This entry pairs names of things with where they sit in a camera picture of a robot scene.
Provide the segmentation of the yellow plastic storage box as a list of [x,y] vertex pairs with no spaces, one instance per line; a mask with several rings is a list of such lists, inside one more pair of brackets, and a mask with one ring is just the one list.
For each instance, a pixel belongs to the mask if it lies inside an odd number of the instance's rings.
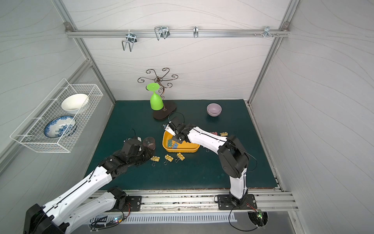
[[167,141],[169,139],[172,139],[173,135],[171,135],[170,133],[168,132],[164,132],[163,134],[163,140],[162,140],[162,146],[164,147],[164,149],[167,151],[167,152],[170,152],[170,153],[195,153],[198,151],[200,145],[199,144],[194,144],[194,143],[187,143],[185,141],[183,141],[183,143],[178,143],[178,147],[177,149],[172,149],[172,148],[168,148],[167,147]]

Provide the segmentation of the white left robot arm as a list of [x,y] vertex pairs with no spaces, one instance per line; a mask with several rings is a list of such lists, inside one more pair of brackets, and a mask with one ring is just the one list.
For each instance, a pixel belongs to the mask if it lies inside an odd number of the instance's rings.
[[110,183],[133,165],[141,165],[154,156],[155,146],[131,139],[122,149],[102,160],[83,180],[43,206],[26,211],[25,234],[70,234],[97,215],[110,210],[131,211],[131,198],[119,187],[112,187],[99,198],[84,204],[97,190]]

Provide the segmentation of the small brown glass cup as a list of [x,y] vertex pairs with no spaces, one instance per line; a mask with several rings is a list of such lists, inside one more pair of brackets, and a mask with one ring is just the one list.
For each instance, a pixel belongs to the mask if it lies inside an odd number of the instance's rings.
[[153,137],[147,137],[143,140],[143,145],[147,147],[150,151],[154,151],[156,148],[155,139]]

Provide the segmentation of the dark metal cup stand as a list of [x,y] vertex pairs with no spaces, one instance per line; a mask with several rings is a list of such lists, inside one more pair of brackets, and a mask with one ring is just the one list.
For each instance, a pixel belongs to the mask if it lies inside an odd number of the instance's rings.
[[152,81],[152,83],[158,83],[160,85],[160,88],[159,88],[158,91],[156,91],[156,93],[161,96],[161,98],[163,100],[164,107],[163,107],[163,109],[161,109],[159,111],[154,111],[153,110],[153,117],[156,120],[164,120],[172,112],[176,111],[176,109],[177,109],[177,106],[176,106],[174,101],[165,100],[165,90],[169,89],[169,88],[172,88],[173,84],[171,83],[171,81],[174,81],[174,80],[178,79],[179,77],[176,74],[172,74],[171,78],[167,79],[166,76],[170,72],[170,69],[167,68],[167,67],[162,69],[162,72],[165,72],[165,74],[163,76],[157,75],[157,73],[154,69],[148,69],[146,71],[147,74],[151,74],[152,72],[154,73],[155,78],[140,77],[140,78],[137,79],[137,82],[138,83],[144,83],[146,80],[150,80],[150,81]]

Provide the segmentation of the green plastic goblet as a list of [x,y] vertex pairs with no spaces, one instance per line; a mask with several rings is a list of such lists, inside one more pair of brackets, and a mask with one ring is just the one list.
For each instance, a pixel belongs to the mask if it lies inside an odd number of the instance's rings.
[[153,109],[154,111],[159,111],[164,107],[161,96],[156,93],[156,91],[158,91],[159,88],[160,85],[158,83],[150,83],[146,86],[146,89],[153,93],[150,98],[150,104],[151,109]]

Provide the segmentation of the lilac ceramic bowl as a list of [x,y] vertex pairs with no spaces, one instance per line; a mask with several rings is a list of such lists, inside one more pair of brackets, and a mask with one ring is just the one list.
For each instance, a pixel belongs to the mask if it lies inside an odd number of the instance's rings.
[[217,103],[210,103],[206,107],[206,111],[207,111],[209,116],[217,117],[222,113],[222,107],[221,107],[221,105],[219,105]]

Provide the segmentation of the blue patterned ceramic plate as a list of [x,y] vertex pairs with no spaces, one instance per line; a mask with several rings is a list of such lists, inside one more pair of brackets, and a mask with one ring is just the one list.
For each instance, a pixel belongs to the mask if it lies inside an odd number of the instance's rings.
[[76,120],[73,116],[61,116],[50,121],[44,128],[44,135],[49,138],[67,137],[75,132]]

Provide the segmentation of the white ceramic bowl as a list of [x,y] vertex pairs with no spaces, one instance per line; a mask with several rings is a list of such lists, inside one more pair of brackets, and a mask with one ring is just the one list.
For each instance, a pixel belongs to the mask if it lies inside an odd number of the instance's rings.
[[61,108],[69,114],[83,113],[87,110],[89,97],[86,94],[74,94],[67,97],[61,104]]

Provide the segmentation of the metal loop hook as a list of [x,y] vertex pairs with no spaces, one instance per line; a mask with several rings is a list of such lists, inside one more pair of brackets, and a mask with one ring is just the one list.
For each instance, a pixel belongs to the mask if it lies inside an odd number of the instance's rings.
[[166,39],[167,37],[170,36],[170,31],[167,26],[156,26],[154,28],[154,32],[155,32],[155,35],[158,41],[161,38]]

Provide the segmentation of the small metal hook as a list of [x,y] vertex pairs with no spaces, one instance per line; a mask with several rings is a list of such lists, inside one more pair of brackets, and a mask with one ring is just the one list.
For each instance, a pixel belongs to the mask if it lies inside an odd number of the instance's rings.
[[199,28],[198,26],[193,27],[193,37],[198,38],[199,37]]

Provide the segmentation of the metal double hook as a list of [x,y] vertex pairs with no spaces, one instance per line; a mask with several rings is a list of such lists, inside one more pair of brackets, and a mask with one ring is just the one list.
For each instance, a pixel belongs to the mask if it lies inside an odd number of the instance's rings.
[[123,51],[126,50],[126,48],[129,49],[131,52],[133,50],[134,44],[137,42],[137,36],[130,31],[125,35],[125,40],[123,40],[122,43],[122,48]]

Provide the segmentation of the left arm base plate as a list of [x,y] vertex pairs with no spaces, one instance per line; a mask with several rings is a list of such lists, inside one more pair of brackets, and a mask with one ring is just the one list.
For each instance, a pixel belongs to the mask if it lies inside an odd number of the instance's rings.
[[126,196],[120,198],[115,202],[112,209],[107,209],[105,212],[130,211],[139,212],[141,210],[142,196]]

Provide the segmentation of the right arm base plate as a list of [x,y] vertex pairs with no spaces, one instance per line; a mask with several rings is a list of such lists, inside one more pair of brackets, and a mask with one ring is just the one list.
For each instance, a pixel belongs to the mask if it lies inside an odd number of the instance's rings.
[[257,203],[253,194],[244,195],[242,199],[237,199],[231,194],[216,195],[214,202],[218,204],[219,210],[257,210]]

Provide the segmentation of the metal bracket hook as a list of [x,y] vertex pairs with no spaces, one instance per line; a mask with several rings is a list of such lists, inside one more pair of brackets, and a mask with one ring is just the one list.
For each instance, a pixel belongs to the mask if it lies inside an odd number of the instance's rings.
[[260,34],[254,33],[253,35],[255,37],[262,37],[262,38],[274,38],[274,37],[278,37],[279,36],[278,33],[272,33],[269,26],[266,26],[264,28],[264,31],[262,33],[260,33]]

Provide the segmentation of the aluminium cross rail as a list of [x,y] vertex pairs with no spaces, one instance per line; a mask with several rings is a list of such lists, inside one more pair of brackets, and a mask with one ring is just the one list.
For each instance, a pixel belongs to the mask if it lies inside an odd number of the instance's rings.
[[[69,38],[125,38],[128,32],[137,36],[138,39],[156,38],[154,30],[76,30],[66,32]],[[170,29],[169,38],[194,38],[193,29],[176,30]],[[199,29],[198,38],[262,38],[253,34],[260,34],[264,29]],[[288,37],[291,32],[288,30],[271,29],[272,33],[278,33],[278,37]]]

